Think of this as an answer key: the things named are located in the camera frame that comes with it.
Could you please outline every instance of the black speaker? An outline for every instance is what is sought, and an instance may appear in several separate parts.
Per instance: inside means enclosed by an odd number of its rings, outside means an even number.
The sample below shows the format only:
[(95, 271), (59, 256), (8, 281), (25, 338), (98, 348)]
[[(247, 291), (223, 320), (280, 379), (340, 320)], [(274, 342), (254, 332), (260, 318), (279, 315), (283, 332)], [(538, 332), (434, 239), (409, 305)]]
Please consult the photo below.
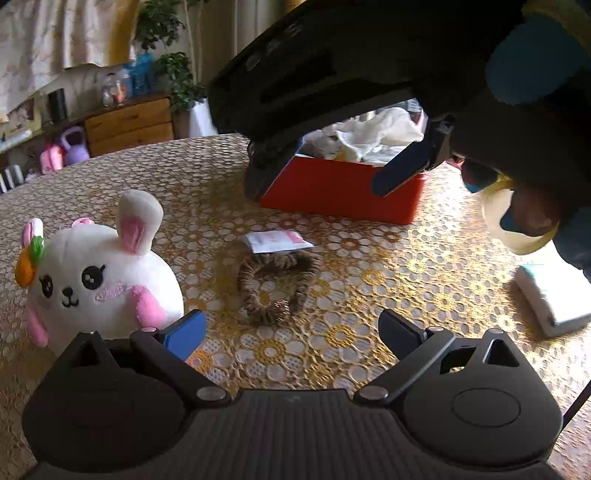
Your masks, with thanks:
[(49, 104), (49, 114), (53, 123), (56, 124), (68, 118), (66, 96), (63, 88), (49, 93), (47, 95), (47, 102)]

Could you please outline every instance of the small white packet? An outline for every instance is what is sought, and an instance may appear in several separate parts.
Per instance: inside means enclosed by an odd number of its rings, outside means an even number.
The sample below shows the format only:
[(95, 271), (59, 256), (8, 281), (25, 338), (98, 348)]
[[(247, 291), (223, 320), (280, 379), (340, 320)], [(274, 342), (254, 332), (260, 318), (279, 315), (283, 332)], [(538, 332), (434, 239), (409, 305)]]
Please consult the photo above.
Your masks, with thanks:
[(244, 235), (246, 243), (254, 254), (269, 254), (313, 247), (298, 232), (272, 230), (269, 232), (251, 232)]

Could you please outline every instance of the wooden cabinet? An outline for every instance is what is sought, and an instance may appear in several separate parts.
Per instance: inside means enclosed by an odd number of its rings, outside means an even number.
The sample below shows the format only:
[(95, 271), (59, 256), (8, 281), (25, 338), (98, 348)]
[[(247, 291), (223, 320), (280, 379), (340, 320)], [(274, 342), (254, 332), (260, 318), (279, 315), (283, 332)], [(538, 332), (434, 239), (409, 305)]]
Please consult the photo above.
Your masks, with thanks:
[(90, 155), (174, 139), (169, 98), (159, 98), (93, 116), (84, 123)]

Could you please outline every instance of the floral lace tablecloth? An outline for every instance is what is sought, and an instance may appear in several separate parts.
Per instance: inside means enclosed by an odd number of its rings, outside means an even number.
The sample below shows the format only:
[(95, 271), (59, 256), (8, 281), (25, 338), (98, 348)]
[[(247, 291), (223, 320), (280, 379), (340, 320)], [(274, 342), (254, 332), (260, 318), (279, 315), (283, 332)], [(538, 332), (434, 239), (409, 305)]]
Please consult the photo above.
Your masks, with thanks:
[[(490, 238), (458, 171), (429, 174), (416, 220), (392, 226), (261, 209), (242, 195), (244, 139), (228, 135), (138, 147), (65, 168), (0, 196), (0, 478), (34, 464), (20, 426), (31, 391), (53, 357), (28, 339), (21, 320), (26, 292), (13, 270), (22, 225), (43, 219), (46, 232), (89, 216), (114, 226), (126, 189), (152, 193), (164, 208), (154, 251), (175, 271), (186, 309), (206, 312), (206, 341), (188, 360), (233, 393), (240, 387), (359, 388), (396, 360), (379, 341), (377, 319), (394, 309), (421, 327), (465, 336), (501, 327), (514, 339), (564, 409), (589, 379), (591, 329), (540, 340), (531, 313), (509, 280), (519, 259)], [(295, 229), (317, 245), (323, 272), (307, 308), (277, 327), (248, 322), (236, 272), (248, 231)], [(262, 301), (289, 285), (262, 278)], [(591, 478), (590, 408), (562, 435), (553, 465), (569, 479)]]

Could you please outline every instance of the box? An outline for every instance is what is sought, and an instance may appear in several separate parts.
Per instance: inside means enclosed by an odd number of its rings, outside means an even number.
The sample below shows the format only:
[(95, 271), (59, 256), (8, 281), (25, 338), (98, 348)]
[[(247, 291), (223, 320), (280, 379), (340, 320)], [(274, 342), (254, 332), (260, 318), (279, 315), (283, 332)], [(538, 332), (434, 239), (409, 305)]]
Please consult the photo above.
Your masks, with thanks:
[(289, 212), (318, 213), (407, 225), (423, 192), (419, 173), (385, 197), (372, 192), (379, 169), (297, 155), (261, 199), (261, 206)]

